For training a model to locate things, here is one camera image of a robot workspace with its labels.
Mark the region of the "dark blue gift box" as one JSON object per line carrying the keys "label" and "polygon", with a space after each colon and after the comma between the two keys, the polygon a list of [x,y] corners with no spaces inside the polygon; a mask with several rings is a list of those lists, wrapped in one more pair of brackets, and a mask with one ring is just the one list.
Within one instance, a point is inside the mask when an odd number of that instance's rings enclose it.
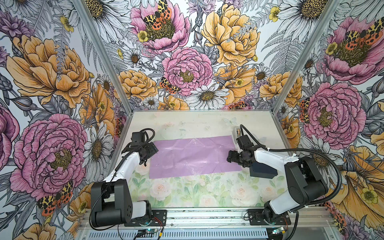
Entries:
{"label": "dark blue gift box", "polygon": [[278,171],[266,164],[255,162],[250,167],[250,176],[256,178],[273,179]]}

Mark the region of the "purple wrapping paper sheet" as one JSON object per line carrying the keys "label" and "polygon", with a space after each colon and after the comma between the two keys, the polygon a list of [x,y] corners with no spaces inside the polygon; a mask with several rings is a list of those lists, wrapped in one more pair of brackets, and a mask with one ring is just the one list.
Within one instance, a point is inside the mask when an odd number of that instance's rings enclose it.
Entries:
{"label": "purple wrapping paper sheet", "polygon": [[150,179],[242,170],[241,166],[227,162],[229,151],[235,149],[231,136],[163,140],[154,144],[159,151],[150,159]]}

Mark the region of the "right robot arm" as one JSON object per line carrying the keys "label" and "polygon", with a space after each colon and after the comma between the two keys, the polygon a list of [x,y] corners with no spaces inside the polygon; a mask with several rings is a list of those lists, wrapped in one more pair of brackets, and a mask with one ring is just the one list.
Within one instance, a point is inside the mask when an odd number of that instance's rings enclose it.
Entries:
{"label": "right robot arm", "polygon": [[273,200],[267,201],[263,209],[263,220],[274,224],[287,212],[299,210],[328,192],[328,186],[310,157],[299,158],[288,155],[288,150],[259,150],[255,146],[241,152],[229,151],[227,162],[244,168],[258,163],[285,174],[287,190]]}

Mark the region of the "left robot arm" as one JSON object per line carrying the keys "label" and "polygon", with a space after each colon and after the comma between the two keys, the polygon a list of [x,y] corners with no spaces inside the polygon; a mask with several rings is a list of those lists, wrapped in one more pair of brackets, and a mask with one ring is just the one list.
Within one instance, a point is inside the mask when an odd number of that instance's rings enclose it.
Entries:
{"label": "left robot arm", "polygon": [[98,231],[130,223],[148,226],[153,218],[149,201],[133,202],[128,183],[139,165],[158,152],[154,143],[128,144],[122,160],[102,182],[91,187],[90,226]]}

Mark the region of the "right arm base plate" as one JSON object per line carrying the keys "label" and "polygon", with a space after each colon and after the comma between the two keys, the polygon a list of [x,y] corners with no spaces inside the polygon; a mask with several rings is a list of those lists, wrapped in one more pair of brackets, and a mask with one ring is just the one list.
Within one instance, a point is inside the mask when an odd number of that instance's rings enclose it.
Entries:
{"label": "right arm base plate", "polygon": [[292,224],[287,212],[277,215],[269,209],[248,209],[246,216],[251,226]]}

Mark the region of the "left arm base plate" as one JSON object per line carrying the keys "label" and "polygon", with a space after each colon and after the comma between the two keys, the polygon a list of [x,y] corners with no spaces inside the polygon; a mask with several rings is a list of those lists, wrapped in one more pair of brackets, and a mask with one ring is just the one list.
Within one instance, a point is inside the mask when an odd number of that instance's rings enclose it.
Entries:
{"label": "left arm base plate", "polygon": [[152,210],[150,215],[132,219],[125,227],[164,227],[167,222],[167,210]]}

